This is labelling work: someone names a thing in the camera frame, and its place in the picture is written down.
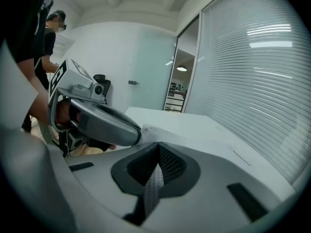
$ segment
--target hand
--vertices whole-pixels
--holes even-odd
[[[70,107],[70,103],[66,100],[62,100],[62,101],[57,103],[56,115],[55,115],[55,122],[56,123],[60,123],[60,124],[63,124],[65,126],[70,124],[69,107]],[[80,113],[77,113],[76,119],[77,119],[77,122],[80,121]],[[110,145],[109,148],[111,150],[115,150],[116,145]]]

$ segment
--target black label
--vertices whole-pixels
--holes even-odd
[[[54,74],[51,82],[50,82],[50,96],[52,95],[53,91],[55,90],[58,82],[63,77],[65,72],[67,71],[66,61],[57,69],[56,73]]]

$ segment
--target black rectangular slot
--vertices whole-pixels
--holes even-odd
[[[84,168],[88,168],[90,166],[94,166],[94,164],[91,162],[84,162],[84,163],[80,163],[76,165],[71,165],[69,166],[69,169],[71,170],[71,172],[74,172],[74,171],[78,171]]]
[[[268,213],[267,210],[249,191],[246,190],[241,183],[230,184],[227,188],[252,222]]]

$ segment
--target frosted glass door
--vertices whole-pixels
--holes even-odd
[[[170,81],[172,65],[165,65],[175,54],[176,38],[167,32],[143,29],[138,33],[136,54],[132,61],[129,84],[130,106],[162,110]]]

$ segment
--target person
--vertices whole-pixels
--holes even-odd
[[[55,73],[58,69],[58,65],[50,61],[56,39],[55,33],[66,29],[65,19],[66,14],[62,10],[57,10],[48,16],[44,29],[44,54],[41,57],[34,58],[35,75],[47,91],[49,90],[47,73]],[[51,126],[41,120],[37,120],[37,122],[46,144],[53,144],[56,137]]]
[[[38,60],[43,57],[42,63],[49,60],[49,57],[46,56],[48,54],[45,54],[44,36],[46,20],[53,5],[53,0],[37,0],[36,3],[28,3],[27,0],[20,1],[24,3],[21,11],[25,11],[25,13],[22,13],[19,22],[16,21],[16,17],[8,14],[8,18],[14,23],[11,25],[10,32],[6,34],[6,41],[20,71],[38,93],[28,114],[38,121],[50,125],[51,122],[48,119],[49,96],[46,86],[42,84],[35,74],[35,59]],[[52,19],[51,25],[53,28],[55,28],[56,20],[55,18]],[[58,25],[64,25],[61,19]],[[51,65],[51,63],[45,66],[50,71],[55,71],[57,67],[57,65]],[[70,104],[67,101],[61,101],[57,104],[56,123],[66,124],[70,122],[69,107]]]

